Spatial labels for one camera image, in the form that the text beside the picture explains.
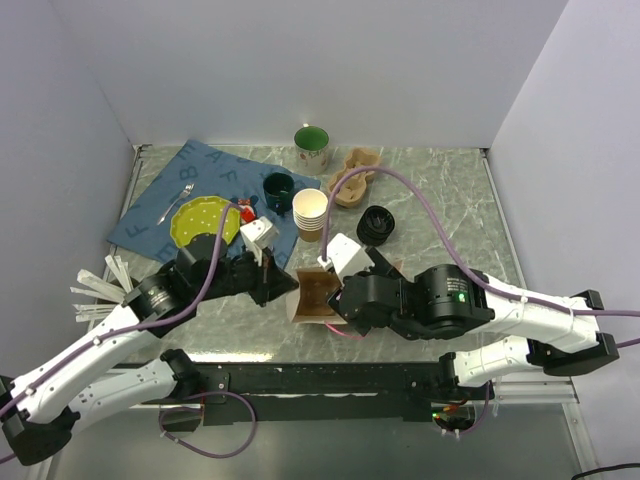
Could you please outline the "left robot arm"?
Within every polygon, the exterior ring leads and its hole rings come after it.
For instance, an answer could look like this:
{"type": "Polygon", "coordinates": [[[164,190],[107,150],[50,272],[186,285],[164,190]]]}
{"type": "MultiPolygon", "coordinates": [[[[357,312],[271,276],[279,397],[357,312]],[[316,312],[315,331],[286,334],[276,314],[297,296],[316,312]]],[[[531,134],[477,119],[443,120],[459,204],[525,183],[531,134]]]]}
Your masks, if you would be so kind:
{"type": "Polygon", "coordinates": [[[247,294],[263,307],[299,286],[269,248],[235,257],[226,252],[216,235],[196,236],[84,337],[27,374],[2,377],[1,428],[13,458],[24,466],[40,463],[74,434],[133,405],[185,402],[202,393],[202,375],[181,349],[126,374],[104,375],[194,318],[202,301],[247,294]]]}

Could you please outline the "cream cakes paper bag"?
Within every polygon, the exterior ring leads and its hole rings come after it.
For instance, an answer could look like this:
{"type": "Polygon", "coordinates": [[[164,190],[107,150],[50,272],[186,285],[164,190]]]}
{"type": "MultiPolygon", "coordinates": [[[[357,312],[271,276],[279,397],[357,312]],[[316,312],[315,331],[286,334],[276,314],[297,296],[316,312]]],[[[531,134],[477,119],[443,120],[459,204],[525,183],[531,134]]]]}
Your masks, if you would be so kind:
{"type": "Polygon", "coordinates": [[[295,325],[322,325],[332,333],[350,338],[362,339],[352,325],[340,317],[328,304],[329,298],[343,287],[335,273],[321,267],[296,270],[299,287],[286,295],[286,315],[295,325]]]}

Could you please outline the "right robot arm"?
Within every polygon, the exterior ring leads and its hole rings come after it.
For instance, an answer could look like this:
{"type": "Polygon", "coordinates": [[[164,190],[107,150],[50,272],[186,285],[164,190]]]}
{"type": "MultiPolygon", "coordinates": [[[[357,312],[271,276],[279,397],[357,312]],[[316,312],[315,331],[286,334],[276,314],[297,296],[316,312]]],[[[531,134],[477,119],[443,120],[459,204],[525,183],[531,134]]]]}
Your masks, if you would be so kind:
{"type": "Polygon", "coordinates": [[[441,356],[437,385],[448,398],[513,372],[541,368],[549,376],[580,376],[619,358],[613,336],[597,324],[594,291],[536,298],[455,264],[407,280],[375,248],[335,252],[319,263],[341,282],[329,306],[362,336],[374,328],[409,341],[500,335],[481,348],[441,356]]]}

